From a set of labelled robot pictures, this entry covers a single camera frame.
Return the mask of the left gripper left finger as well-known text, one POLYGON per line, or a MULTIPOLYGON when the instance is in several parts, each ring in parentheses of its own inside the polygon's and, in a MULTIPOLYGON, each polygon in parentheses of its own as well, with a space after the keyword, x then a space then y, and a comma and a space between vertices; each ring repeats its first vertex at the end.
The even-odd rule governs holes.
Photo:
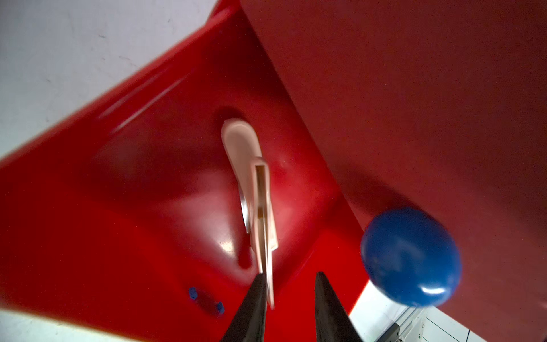
POLYGON ((266 310, 266 277, 264 274, 258 274, 221 341, 263 342, 266 310))

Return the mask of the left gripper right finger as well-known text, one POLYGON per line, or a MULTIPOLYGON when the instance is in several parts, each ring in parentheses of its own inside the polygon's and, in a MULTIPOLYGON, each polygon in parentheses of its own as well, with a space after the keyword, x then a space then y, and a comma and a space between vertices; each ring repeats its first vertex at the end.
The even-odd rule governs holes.
POLYGON ((315 321, 317 341, 362 341, 323 272, 315 280, 315 321))

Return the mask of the peach knife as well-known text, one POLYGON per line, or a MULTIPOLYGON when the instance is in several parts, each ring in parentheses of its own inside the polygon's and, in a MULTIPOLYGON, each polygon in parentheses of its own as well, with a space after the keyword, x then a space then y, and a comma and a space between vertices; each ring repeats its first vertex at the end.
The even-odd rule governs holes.
POLYGON ((275 308, 272 254, 279 247, 271 200, 270 171, 265 159, 254 158, 250 164, 252 177, 251 236, 259 272, 266 279, 266 300, 275 308))
POLYGON ((255 158, 262 157, 258 135, 248 122, 232 118, 224 122, 221 136, 224 149, 236 175, 242 216, 246 232, 249 234, 251 232, 253 212, 251 162, 255 158))

